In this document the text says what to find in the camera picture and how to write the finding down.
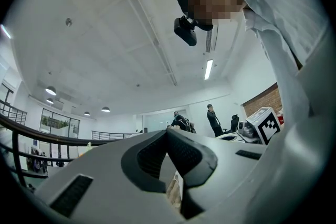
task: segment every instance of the ceiling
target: ceiling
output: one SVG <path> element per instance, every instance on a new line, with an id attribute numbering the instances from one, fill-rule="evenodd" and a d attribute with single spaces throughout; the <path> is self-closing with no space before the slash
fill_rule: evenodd
<path id="1" fill-rule="evenodd" d="M 69 101 L 74 114 L 99 116 L 116 99 L 203 81 L 209 59 L 210 80 L 222 77 L 237 21 L 221 24 L 217 35 L 215 27 L 208 53 L 206 32 L 196 29 L 195 47 L 174 34 L 181 16 L 176 0 L 16 0 L 5 22 L 31 95 L 45 102 L 52 85 L 62 101 L 55 107 Z"/>

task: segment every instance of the black office chair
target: black office chair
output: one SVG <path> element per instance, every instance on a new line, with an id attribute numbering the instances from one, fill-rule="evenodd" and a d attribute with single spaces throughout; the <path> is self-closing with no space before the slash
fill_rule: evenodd
<path id="1" fill-rule="evenodd" d="M 234 133 L 238 129 L 239 117 L 238 114 L 232 116 L 231 120 L 231 129 L 229 131 L 225 131 L 224 134 Z"/>

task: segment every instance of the metal railing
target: metal railing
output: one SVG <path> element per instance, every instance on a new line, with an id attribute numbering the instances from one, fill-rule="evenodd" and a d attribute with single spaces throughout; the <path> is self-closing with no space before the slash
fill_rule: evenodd
<path id="1" fill-rule="evenodd" d="M 46 162 L 65 162 L 66 163 L 66 162 L 71 162 L 73 159 L 43 157 L 43 156 L 21 152 L 19 151 L 19 141 L 18 141 L 19 134 L 22 136 L 34 139 L 34 140 L 39 140 L 42 142 L 53 143 L 53 144 L 58 144 L 58 145 L 67 145 L 67 146 L 86 146 L 89 142 L 91 143 L 92 146 L 100 146 L 106 143 L 118 141 L 117 139 L 103 140 L 103 141 L 86 140 L 86 139 L 77 139 L 77 138 L 46 134 L 46 133 L 42 133 L 34 129 L 28 128 L 26 126 L 23 126 L 9 119 L 8 117 L 2 115 L 1 113 L 0 113 L 0 125 L 12 131 L 13 147 L 10 148 L 2 143 L 0 143 L 0 147 L 2 147 L 4 150 L 8 152 L 13 153 L 14 168 L 8 167 L 8 169 L 11 170 L 13 173 L 17 174 L 20 184 L 24 187 L 26 187 L 24 176 L 35 177 L 35 178 L 47 178 L 48 176 L 44 174 L 22 170 L 21 163 L 20 163 L 20 156 L 31 158 L 31 159 L 38 159 L 38 160 L 46 161 Z"/>
<path id="2" fill-rule="evenodd" d="M 26 124 L 27 112 L 17 109 L 2 100 L 0 100 L 0 114 L 21 125 Z"/>
<path id="3" fill-rule="evenodd" d="M 130 137 L 130 133 L 106 133 L 92 131 L 92 140 L 114 140 L 114 139 L 124 139 Z"/>

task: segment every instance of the glass wall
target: glass wall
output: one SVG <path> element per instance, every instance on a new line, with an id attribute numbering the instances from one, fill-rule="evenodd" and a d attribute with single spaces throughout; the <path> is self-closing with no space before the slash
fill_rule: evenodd
<path id="1" fill-rule="evenodd" d="M 79 120 L 43 109 L 40 131 L 65 137 L 78 138 Z"/>
<path id="2" fill-rule="evenodd" d="M 178 112 L 183 117 L 188 118 L 185 110 L 181 110 Z M 148 132 L 164 130 L 167 128 L 168 125 L 170 125 L 173 122 L 173 120 L 174 120 L 174 111 L 160 114 L 146 115 L 144 127 L 148 128 Z"/>
<path id="3" fill-rule="evenodd" d="M 47 109 L 43 109 L 41 115 L 40 131 L 59 136 L 78 138 L 79 123 L 79 120 L 57 114 Z M 78 157 L 78 147 L 76 146 L 56 145 L 50 143 L 44 143 L 43 146 L 46 155 L 50 155 L 50 157 L 53 158 Z M 59 166 L 59 164 L 56 162 L 53 162 L 51 165 Z"/>

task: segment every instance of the desk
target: desk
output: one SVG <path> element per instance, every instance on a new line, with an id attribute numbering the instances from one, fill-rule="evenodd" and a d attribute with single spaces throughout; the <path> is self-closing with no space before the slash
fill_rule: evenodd
<path id="1" fill-rule="evenodd" d="M 239 134 L 237 132 L 237 134 L 241 137 L 241 139 L 243 139 L 246 143 L 255 143 L 257 142 L 257 140 L 259 140 L 260 138 L 258 137 L 253 137 L 253 138 L 249 138 L 249 137 L 246 137 L 246 136 L 242 136 L 241 134 Z"/>
<path id="2" fill-rule="evenodd" d="M 227 137 L 227 136 L 234 136 L 235 139 L 233 140 L 227 140 L 228 142 L 241 142 L 241 143 L 244 143 L 245 141 L 242 140 L 242 138 L 240 137 L 240 135 L 237 133 L 237 132 L 234 132 L 234 133 L 229 133 L 229 134 L 222 134 L 218 137 L 216 137 L 216 139 L 221 139 L 223 140 L 223 138 Z"/>

